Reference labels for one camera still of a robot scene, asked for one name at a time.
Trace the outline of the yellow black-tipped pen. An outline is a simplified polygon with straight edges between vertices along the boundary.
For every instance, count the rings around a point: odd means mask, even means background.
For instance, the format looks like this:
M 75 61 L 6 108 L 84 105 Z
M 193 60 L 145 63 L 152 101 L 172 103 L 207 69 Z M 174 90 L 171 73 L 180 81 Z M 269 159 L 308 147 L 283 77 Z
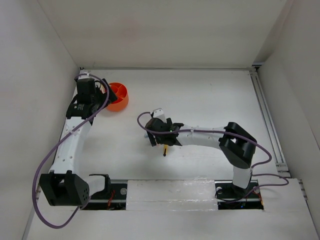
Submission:
M 164 156 L 164 157 L 167 156 L 167 152 L 168 152 L 168 146 L 167 146 L 167 145 L 164 145 L 164 148 L 163 148 L 163 156 Z

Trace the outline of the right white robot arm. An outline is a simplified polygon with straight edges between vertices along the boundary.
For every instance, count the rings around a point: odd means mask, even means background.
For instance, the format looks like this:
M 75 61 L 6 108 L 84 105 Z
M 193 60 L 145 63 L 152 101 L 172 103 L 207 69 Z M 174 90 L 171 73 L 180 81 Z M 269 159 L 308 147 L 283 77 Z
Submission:
M 145 128 L 152 146 L 202 146 L 221 150 L 233 166 L 231 191 L 234 198 L 249 192 L 252 158 L 257 142 L 247 131 L 235 122 L 220 128 L 191 127 L 173 123 L 170 118 L 162 121 L 151 118 Z

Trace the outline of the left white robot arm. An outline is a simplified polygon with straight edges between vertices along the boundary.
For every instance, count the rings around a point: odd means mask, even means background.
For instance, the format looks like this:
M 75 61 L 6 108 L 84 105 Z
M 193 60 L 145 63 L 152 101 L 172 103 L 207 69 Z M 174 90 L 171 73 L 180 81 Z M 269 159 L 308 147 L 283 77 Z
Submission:
M 80 177 L 80 160 L 95 116 L 118 98 L 104 78 L 81 74 L 75 81 L 76 95 L 66 111 L 62 142 L 49 172 L 39 178 L 51 206 L 82 207 L 94 194 L 104 199 L 112 191 L 108 174 Z

